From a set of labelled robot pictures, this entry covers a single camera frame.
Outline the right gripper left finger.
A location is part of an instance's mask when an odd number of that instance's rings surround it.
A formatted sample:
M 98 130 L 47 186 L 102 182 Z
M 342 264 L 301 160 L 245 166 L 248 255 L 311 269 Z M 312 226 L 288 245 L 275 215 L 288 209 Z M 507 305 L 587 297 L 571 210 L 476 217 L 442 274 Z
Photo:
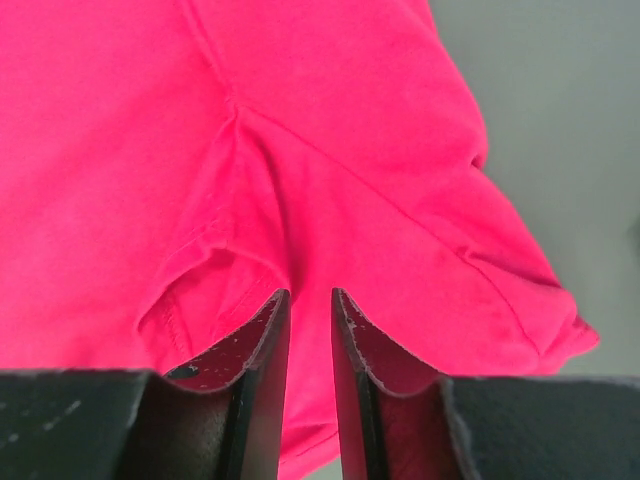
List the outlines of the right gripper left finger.
M 5 370 L 5 479 L 273 479 L 278 474 L 290 295 L 165 375 Z

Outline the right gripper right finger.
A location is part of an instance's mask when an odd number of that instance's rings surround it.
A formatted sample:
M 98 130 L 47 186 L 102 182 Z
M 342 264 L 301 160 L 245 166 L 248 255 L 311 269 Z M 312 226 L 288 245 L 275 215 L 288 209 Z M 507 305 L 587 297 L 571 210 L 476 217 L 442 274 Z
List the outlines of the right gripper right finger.
M 635 479 L 635 377 L 453 377 L 332 292 L 347 479 Z

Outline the pink t shirt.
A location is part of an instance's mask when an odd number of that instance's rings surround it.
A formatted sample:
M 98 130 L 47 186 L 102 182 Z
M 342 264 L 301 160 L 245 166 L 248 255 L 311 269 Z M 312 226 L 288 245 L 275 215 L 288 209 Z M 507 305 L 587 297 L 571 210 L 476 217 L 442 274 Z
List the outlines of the pink t shirt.
M 483 173 L 424 1 L 5 1 L 1 364 L 169 371 L 292 296 L 278 475 L 339 454 L 331 292 L 432 369 L 597 332 Z

